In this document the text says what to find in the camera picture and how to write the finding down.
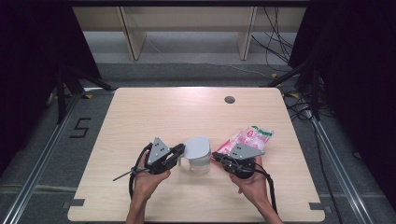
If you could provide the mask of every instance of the white cup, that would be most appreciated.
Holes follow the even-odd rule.
[[[211,150],[209,139],[204,136],[194,137],[185,143],[184,157],[190,162],[190,171],[205,174],[210,170]]]

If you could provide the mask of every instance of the pink snack bag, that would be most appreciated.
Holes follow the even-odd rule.
[[[251,126],[230,138],[217,150],[217,152],[228,155],[237,143],[241,143],[250,147],[255,147],[264,154],[264,146],[273,134],[274,131],[272,130]]]

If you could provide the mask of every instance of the printed number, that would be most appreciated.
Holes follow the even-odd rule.
[[[75,130],[84,130],[84,134],[83,134],[83,135],[70,135],[70,138],[85,138],[85,134],[87,134],[87,131],[88,131],[90,128],[78,127],[79,123],[80,123],[82,120],[91,120],[91,118],[80,118],[80,119],[78,119],[78,121],[77,121],[77,124],[76,124],[76,126],[75,126]]]

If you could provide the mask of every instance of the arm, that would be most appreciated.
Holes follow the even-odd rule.
[[[140,166],[144,166],[145,154],[139,162]],[[158,185],[169,177],[170,171],[165,171],[159,175],[151,175],[146,172],[140,172],[134,178],[134,197],[129,206],[129,213],[126,218],[126,224],[143,224],[145,219],[146,204],[151,194]]]
[[[256,163],[262,165],[262,157],[257,157]],[[256,165],[256,169],[262,170],[259,165]],[[238,193],[243,193],[256,206],[267,223],[283,223],[268,200],[266,178],[264,175],[254,173],[248,179],[240,179],[236,175],[230,175],[230,178],[239,187]]]

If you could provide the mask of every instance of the black curtain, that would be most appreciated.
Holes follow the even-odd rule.
[[[319,11],[307,10],[293,65],[312,49],[322,23]],[[393,97],[396,73],[396,6],[391,0],[351,1],[339,25],[332,50],[318,62],[332,109],[359,151],[379,187],[396,210],[396,118]]]
[[[0,174],[23,147],[61,64],[100,77],[71,7],[0,1]]]

